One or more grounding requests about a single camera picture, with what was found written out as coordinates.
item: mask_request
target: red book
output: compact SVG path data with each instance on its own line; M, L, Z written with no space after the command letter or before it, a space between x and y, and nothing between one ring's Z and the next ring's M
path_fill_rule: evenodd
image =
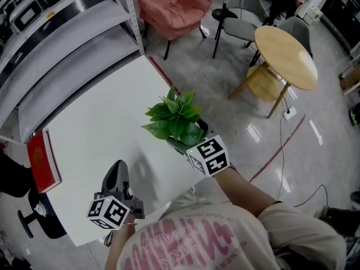
M31 171L39 193L45 193L61 183L61 178L52 154L49 134L37 133L28 143Z

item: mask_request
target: gray chair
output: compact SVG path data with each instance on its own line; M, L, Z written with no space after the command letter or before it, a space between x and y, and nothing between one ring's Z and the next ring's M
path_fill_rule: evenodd
M216 45L214 49L213 58L215 58L222 29L224 29L225 33L230 36L249 41L246 44L246 47L250 46L250 44L255 41L255 31L257 29L257 26L245 20L226 17L229 8L239 8L239 9L247 10L255 14L262 21L264 21L263 25L267 23L266 21L268 14L266 13L266 10L261 0L225 1L222 8L222 17L219 21L218 30L215 36Z
M304 46L304 48L310 54L311 58L313 57L313 53L311 51L311 46L310 46L309 26L302 19L297 17L290 17L286 19L284 22L275 25L275 27L278 27L279 29L293 36L297 41L300 42L302 46ZM250 63L250 67L255 65L259 57L260 57L259 51L256 51L254 58Z

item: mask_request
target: power outlet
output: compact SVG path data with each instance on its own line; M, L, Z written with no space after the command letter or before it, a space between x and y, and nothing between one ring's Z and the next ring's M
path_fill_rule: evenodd
M283 116L285 117L285 120L288 121L288 120L290 120L293 116L295 116L295 114L296 114L296 109L295 109L295 107L291 107L291 108L289 109L289 113L284 112L284 113L283 113Z

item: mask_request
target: gray floor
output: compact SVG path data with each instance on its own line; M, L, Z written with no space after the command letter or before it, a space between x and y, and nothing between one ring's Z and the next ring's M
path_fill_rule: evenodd
M219 7L221 1L213 0L211 9ZM269 3L265 1L264 4L268 8ZM243 12L242 18L259 23L248 13ZM181 92L196 91L196 104L206 108L205 116L213 121L224 139L231 161L246 179L251 179L280 147L280 119L285 104L271 119L266 119L273 104L258 100L248 89L234 100L227 100L228 94L245 79L254 50L245 48L244 41L222 34L213 60L217 23L211 12L202 25L208 29L208 38L202 39L196 30L175 40L166 61L163 61L163 55L167 42L150 28L144 41L146 54L155 59ZM314 91L292 88L291 94L286 94L289 107L294 106L298 113L283 122L283 141L305 118L284 147L280 200L290 205L300 204L324 184L330 206L347 208L349 194L358 185L360 167L360 134L358 128L351 126L347 113L359 98L354 93L346 97L341 94L338 73L349 60L338 42L322 24L310 27L310 32L318 87ZM16 124L16 115L10 124ZM7 151L16 161L28 165L26 149L9 146ZM253 184L277 197L281 169L282 154L279 153ZM300 208L312 215L325 203L325 193L319 190ZM104 268L108 249L101 241L75 247L68 236L50 240L37 222L30 225L34 238L29 239L17 218L19 209L24 214L31 213L26 197L17 199L0 193L0 230L6 231L15 253L26 258L36 269Z

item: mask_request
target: white tabletop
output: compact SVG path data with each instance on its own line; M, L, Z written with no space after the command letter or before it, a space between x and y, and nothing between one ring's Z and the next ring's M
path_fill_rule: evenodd
M184 156L140 127L149 123L147 108L168 91L141 56L86 91L45 128L62 179L47 195L76 246L108 234L85 217L117 160L127 163L131 190L143 200L146 215L203 178Z

